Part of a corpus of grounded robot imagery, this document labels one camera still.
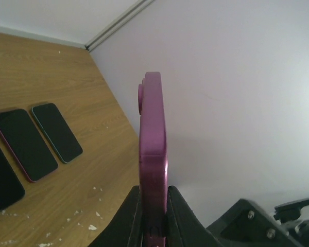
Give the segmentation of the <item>black smartphone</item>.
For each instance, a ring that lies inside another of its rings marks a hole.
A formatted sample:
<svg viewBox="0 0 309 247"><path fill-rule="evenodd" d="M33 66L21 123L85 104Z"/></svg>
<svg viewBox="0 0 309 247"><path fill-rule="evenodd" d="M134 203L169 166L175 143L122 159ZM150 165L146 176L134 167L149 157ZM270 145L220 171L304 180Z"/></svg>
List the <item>black smartphone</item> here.
<svg viewBox="0 0 309 247"><path fill-rule="evenodd" d="M25 189L0 148L0 212L21 200Z"/></svg>

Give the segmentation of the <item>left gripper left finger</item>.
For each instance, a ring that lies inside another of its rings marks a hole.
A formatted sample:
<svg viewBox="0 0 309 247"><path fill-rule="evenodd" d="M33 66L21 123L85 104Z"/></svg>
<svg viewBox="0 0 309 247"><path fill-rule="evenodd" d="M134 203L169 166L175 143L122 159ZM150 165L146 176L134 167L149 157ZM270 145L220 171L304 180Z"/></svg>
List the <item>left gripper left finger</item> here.
<svg viewBox="0 0 309 247"><path fill-rule="evenodd" d="M140 189L133 186L108 226L89 244L94 247L140 247L142 245Z"/></svg>

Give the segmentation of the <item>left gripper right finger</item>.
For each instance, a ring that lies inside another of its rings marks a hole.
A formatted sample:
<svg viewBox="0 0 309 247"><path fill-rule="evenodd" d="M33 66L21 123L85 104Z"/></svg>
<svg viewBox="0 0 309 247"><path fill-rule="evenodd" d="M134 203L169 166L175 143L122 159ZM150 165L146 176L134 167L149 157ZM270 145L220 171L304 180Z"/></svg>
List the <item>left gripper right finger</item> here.
<svg viewBox="0 0 309 247"><path fill-rule="evenodd" d="M166 243L168 246L222 246L202 226L175 186L168 188Z"/></svg>

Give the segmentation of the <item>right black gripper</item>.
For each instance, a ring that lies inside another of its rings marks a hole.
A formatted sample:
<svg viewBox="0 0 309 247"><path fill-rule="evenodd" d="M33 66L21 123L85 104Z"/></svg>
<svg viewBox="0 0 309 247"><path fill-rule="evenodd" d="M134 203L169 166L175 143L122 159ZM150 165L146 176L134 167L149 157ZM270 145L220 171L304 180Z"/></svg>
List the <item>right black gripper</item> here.
<svg viewBox="0 0 309 247"><path fill-rule="evenodd" d="M255 202L238 200L207 230L226 246L309 246L309 219L301 210L309 198L276 206L273 216Z"/></svg>

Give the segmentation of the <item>phone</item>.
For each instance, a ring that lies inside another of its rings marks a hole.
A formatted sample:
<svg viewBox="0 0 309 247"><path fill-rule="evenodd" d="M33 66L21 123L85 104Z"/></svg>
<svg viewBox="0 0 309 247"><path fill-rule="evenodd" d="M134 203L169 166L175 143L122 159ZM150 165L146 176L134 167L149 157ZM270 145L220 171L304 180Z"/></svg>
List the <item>phone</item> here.
<svg viewBox="0 0 309 247"><path fill-rule="evenodd" d="M0 112L0 135L30 182L37 182L58 168L26 110Z"/></svg>
<svg viewBox="0 0 309 247"><path fill-rule="evenodd" d="M83 154L83 148L54 103L32 107L31 114L63 163L67 164Z"/></svg>

